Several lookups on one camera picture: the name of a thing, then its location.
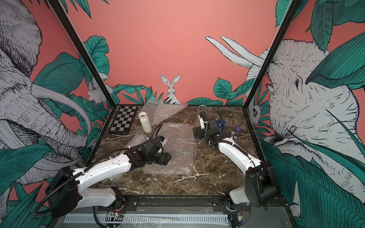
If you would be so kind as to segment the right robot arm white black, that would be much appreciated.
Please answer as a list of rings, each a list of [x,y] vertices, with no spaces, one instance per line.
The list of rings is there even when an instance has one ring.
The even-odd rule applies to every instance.
[[[203,139],[214,150],[226,155],[244,174],[245,184],[229,192],[235,204],[249,203],[263,207],[267,201],[280,195],[280,186],[274,166],[261,161],[241,148],[213,116],[199,113],[200,125],[193,128],[194,137]]]

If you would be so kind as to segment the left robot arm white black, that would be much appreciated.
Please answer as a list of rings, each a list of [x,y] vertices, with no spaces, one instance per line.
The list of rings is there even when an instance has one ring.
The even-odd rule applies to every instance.
[[[50,213],[53,218],[62,217],[74,209],[98,207],[101,211],[119,213],[127,205],[126,199],[116,186],[106,189],[90,187],[114,175],[127,173],[147,164],[166,166],[171,159],[164,152],[166,139],[159,136],[160,123],[146,141],[136,146],[115,150],[119,155],[110,158],[110,152],[85,168],[62,168],[46,189],[45,198],[36,206],[33,215]]]

